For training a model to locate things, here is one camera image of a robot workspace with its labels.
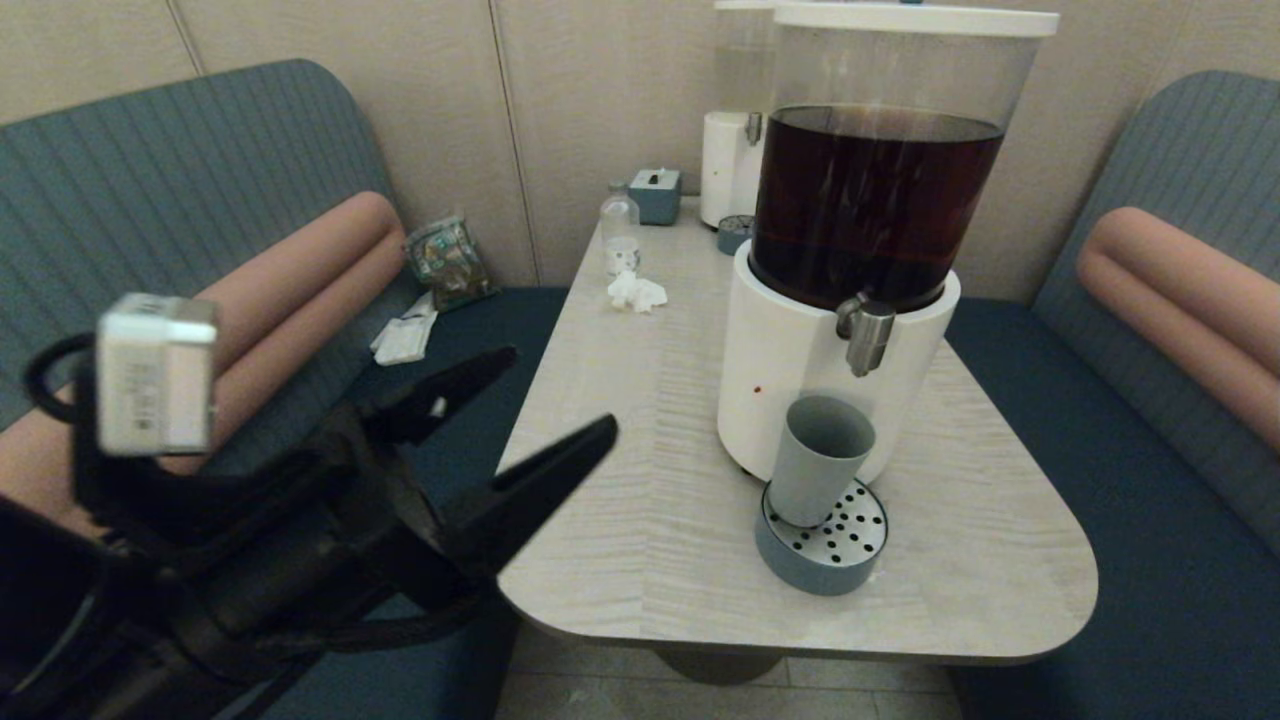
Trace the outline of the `white clear water dispenser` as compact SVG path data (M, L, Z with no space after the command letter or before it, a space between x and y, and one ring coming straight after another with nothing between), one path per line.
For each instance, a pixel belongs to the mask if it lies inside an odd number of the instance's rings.
M716 100L703 120L701 222L756 209L774 73L776 0L716 0Z

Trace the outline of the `grey plastic cup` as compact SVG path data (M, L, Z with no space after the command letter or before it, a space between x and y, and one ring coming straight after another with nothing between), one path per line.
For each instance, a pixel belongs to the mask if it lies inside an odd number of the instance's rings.
M782 521L818 527L858 478L876 428L840 398L809 395L786 410L767 498Z

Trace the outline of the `large dark tea dispenser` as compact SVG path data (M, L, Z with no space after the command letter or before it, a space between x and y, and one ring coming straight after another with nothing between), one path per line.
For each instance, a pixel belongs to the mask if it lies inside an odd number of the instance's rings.
M927 0L776 0L756 236L733 255L717 429L768 480L787 407L864 413L888 465L957 307L954 264L1042 44L1043 9ZM883 361L846 364L836 310L865 292L896 313Z

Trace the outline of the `round blue perforated drip tray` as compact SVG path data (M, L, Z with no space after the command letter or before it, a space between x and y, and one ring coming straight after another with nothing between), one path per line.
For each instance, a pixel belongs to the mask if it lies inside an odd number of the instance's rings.
M855 479L815 527L782 519L762 492L754 542L765 566L782 582L815 596L849 594L864 585L890 541L884 505L869 486Z

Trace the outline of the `white napkin pack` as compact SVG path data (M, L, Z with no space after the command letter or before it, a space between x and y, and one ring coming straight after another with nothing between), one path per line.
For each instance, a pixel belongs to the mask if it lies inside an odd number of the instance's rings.
M428 291L393 316L370 343L375 364L394 366L422 360L438 316L434 292Z

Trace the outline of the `printed snack bag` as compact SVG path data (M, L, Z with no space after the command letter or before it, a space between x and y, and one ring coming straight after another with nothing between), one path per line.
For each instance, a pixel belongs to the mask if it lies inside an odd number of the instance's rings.
M462 214L410 233L404 255L419 283L431 292L439 313L451 313L500 292Z

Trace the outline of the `blue-grey tissue box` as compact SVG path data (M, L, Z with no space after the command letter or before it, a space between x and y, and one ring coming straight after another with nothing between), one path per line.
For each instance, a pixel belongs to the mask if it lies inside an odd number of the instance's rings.
M641 225L673 225L678 219L684 173L671 168L643 168L628 184Z

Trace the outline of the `metal dispenser tap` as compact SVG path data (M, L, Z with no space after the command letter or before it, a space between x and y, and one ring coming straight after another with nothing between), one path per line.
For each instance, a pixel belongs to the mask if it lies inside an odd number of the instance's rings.
M845 360L855 377L868 377L881 366L896 316L888 304L865 292L840 304L836 334L847 343Z

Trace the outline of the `clear plastic bottle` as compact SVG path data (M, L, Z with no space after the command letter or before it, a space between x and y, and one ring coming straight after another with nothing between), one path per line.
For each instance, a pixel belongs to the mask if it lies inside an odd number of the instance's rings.
M641 261L639 205L630 197L625 182L611 182L600 206L599 231L605 275L613 281L622 272L636 272Z

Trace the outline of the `crumpled white tissue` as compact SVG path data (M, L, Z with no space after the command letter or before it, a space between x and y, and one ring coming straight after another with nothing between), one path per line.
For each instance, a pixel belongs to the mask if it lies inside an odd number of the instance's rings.
M640 278L631 270L621 272L609 283L607 293L611 306L620 311L650 313L654 307L662 307L669 301L663 286Z

